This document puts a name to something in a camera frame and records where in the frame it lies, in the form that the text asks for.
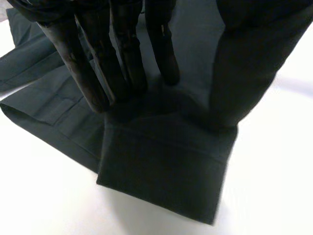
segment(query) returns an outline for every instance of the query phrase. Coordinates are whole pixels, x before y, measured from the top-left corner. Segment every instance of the dark green fabric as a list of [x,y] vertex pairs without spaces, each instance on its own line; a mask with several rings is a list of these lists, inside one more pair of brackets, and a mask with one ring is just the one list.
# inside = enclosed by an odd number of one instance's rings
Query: dark green fabric
[[[300,21],[310,19],[310,10],[308,7],[293,17]],[[38,33],[38,26],[28,22],[34,30],[25,37],[25,31],[16,28],[26,19],[16,17],[16,10],[10,11],[9,16],[15,15],[9,20],[17,47],[0,60],[0,91],[36,81],[3,100],[0,106],[4,113],[17,125],[97,172],[98,184],[213,224],[227,161],[237,136],[237,127],[215,134],[197,123],[198,114],[209,109],[215,53],[217,46],[223,45],[218,41],[224,23],[215,1],[178,1],[171,21],[181,70],[181,83],[176,87],[162,83],[144,16],[140,15],[137,30],[149,91],[104,115],[89,110],[53,45]],[[281,20],[280,24],[288,22],[288,18]],[[277,24],[253,30],[258,33],[267,27],[275,28]],[[294,31],[301,34],[303,28]],[[298,39],[278,36],[277,43],[293,40],[295,43],[282,48],[291,52]],[[262,44],[270,40],[270,35],[257,40]],[[91,58],[86,43],[84,49]],[[279,53],[276,52],[279,60],[288,56],[280,58]],[[250,59],[239,58],[242,64]],[[255,69],[257,76],[249,78],[252,82],[265,76],[265,71]]]

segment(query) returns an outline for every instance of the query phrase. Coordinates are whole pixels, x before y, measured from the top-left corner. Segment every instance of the white table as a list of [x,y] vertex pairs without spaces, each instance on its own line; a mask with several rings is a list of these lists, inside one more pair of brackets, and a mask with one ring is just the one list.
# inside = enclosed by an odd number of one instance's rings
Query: white table
[[[7,21],[0,33],[2,56]],[[240,123],[214,227],[97,186],[0,112],[0,235],[312,235],[312,43],[313,25]]]

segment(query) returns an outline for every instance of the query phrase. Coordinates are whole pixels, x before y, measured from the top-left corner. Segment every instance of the cloth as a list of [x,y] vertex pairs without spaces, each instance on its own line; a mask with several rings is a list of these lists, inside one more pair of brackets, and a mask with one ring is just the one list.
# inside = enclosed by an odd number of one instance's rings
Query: cloth
[[[280,50],[286,51],[273,52],[276,57],[272,62],[279,61],[270,68],[270,73],[275,74],[312,22],[313,7],[310,5],[270,23],[262,22],[254,28],[239,28],[233,35],[242,38],[229,37],[229,44],[221,43],[225,25],[220,12],[215,1],[194,0],[192,4],[188,0],[178,1],[171,21],[181,70],[181,83],[176,87],[163,85],[144,15],[140,15],[137,31],[149,91],[143,98],[97,115],[89,110],[60,56],[43,33],[38,32],[37,25],[26,21],[16,10],[9,10],[17,47],[0,60],[0,91],[35,82],[3,100],[0,107],[17,125],[98,173],[98,184],[213,224],[227,161],[237,136],[236,126],[216,134],[197,123],[197,115],[208,109],[212,79],[218,79],[213,77],[216,58],[226,48],[240,53],[240,46],[251,36],[256,40],[254,52],[264,51],[257,45],[271,41],[269,32],[275,30],[275,45],[282,44]],[[16,30],[21,22],[28,26]],[[83,45],[91,58],[85,41]],[[263,70],[267,61],[259,60],[258,56],[250,58],[245,50],[249,47],[244,47],[244,56],[231,54],[231,58],[238,58],[241,65],[260,61],[260,67],[255,66],[253,76],[248,77],[251,82],[259,81],[258,78],[268,73]],[[231,63],[228,61],[224,68],[230,73]],[[240,76],[235,73],[233,81]]]

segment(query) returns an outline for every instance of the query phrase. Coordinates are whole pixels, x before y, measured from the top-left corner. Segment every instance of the black robotic finger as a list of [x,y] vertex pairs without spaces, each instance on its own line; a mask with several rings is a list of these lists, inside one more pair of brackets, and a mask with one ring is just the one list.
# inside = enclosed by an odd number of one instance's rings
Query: black robotic finger
[[180,80],[179,66],[174,54],[169,21],[176,0],[146,0],[145,17],[149,38],[158,68],[167,85],[176,85]]
[[80,44],[74,15],[39,26],[55,45],[90,108],[96,113],[110,109],[110,102]]
[[148,89],[142,64],[140,42],[136,35],[142,0],[112,0],[112,24],[118,49],[125,67],[126,77],[135,95]]
[[97,9],[88,11],[76,7],[75,15],[107,85],[111,100],[114,102],[129,100],[130,87],[123,77],[116,51],[109,37],[110,5],[103,4]]

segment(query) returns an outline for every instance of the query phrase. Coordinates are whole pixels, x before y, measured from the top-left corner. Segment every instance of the stitching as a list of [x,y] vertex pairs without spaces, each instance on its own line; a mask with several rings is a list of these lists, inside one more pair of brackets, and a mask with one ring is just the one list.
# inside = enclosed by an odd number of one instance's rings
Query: stitching
[[[106,129],[112,129],[112,130],[122,130],[122,131],[125,131],[125,132],[129,132],[129,133],[132,133],[132,134],[135,134],[135,135],[138,135],[138,136],[143,136],[143,137],[147,137],[147,138],[150,138],[154,141],[157,141],[159,143],[162,143],[162,144],[166,144],[166,145],[171,145],[171,146],[175,146],[175,147],[180,147],[182,149],[186,149],[186,150],[189,150],[189,151],[193,151],[193,152],[196,152],[196,153],[200,153],[202,155],[205,155],[206,157],[208,157],[207,155],[207,152],[204,152],[202,150],[199,150],[199,149],[195,149],[195,148],[190,148],[190,147],[186,147],[185,145],[182,145],[182,144],[177,144],[177,143],[173,143],[173,142],[166,142],[166,141],[163,141],[163,140],[160,140],[160,139],[157,139],[153,136],[150,136],[150,135],[147,135],[147,134],[144,134],[144,133],[141,133],[141,132],[136,132],[136,131],[133,131],[131,129],[128,129],[128,128],[121,128],[121,127],[114,127],[114,126],[106,126],[105,127],[105,130]],[[212,158],[212,157],[209,157],[211,160],[219,163],[219,164],[226,164],[226,162],[223,162],[221,160],[218,160],[218,159],[215,159],[215,158]]]

